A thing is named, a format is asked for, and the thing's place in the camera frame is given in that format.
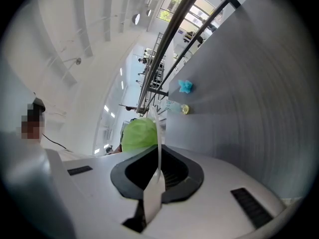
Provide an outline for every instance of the ceiling light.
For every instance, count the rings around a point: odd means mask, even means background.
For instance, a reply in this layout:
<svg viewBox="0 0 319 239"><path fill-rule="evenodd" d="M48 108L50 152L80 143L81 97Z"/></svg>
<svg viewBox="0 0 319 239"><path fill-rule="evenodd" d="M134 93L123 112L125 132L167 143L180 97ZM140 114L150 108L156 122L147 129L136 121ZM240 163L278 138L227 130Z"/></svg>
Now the ceiling light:
<svg viewBox="0 0 319 239"><path fill-rule="evenodd" d="M133 17L132 17L132 22L137 25L140 21L140 14L135 14Z"/></svg>

